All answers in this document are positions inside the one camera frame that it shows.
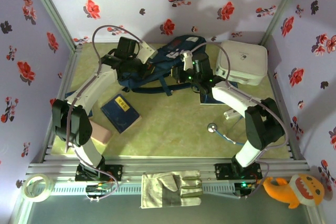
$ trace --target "small white container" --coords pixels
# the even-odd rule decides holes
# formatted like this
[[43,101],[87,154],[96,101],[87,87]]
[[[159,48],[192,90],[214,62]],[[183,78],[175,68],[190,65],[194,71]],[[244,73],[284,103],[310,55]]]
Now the small white container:
[[[226,40],[221,46],[230,59],[229,81],[259,85],[267,75],[267,50],[263,46]],[[216,63],[216,75],[226,78],[228,63],[220,50]]]

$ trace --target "beige glove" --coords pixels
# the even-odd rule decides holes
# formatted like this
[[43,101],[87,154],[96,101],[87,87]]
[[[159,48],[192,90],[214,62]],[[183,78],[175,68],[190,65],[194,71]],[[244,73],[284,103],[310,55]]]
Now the beige glove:
[[197,206],[202,181],[198,170],[142,175],[141,208]]

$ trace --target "orange plush toy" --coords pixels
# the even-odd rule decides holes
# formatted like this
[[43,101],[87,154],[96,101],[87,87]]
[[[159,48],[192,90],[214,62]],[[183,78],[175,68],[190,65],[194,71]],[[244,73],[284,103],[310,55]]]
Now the orange plush toy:
[[271,183],[272,179],[272,177],[265,179],[263,183],[265,191],[273,199],[288,203],[288,208],[294,209],[300,204],[317,206],[323,200],[323,185],[310,175],[294,175],[289,183],[284,178],[276,178],[278,186]]

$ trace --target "book cover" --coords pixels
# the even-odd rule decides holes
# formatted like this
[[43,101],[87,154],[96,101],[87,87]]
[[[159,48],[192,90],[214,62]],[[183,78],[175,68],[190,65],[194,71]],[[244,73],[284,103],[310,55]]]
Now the book cover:
[[124,132],[141,118],[121,94],[116,95],[100,109],[119,133]]
[[[65,98],[71,96],[73,93],[75,93],[75,91],[71,91],[71,92],[66,93]],[[89,113],[88,117],[90,118],[92,116],[93,116],[93,112],[92,112],[92,110],[90,110],[90,113]]]
[[[236,82],[230,82],[231,85],[235,86],[238,88],[238,84]],[[201,105],[222,105],[225,104],[224,102],[218,101],[206,94],[200,94],[199,95],[199,102]]]

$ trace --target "gray floor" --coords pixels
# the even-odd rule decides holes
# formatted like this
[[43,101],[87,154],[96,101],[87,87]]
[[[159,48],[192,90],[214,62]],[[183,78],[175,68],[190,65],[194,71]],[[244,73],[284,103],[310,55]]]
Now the gray floor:
[[90,202],[85,196],[51,196],[34,203],[29,224],[307,224],[306,208],[270,198],[262,188],[245,199],[203,195],[197,207],[140,209],[140,195],[111,196]]

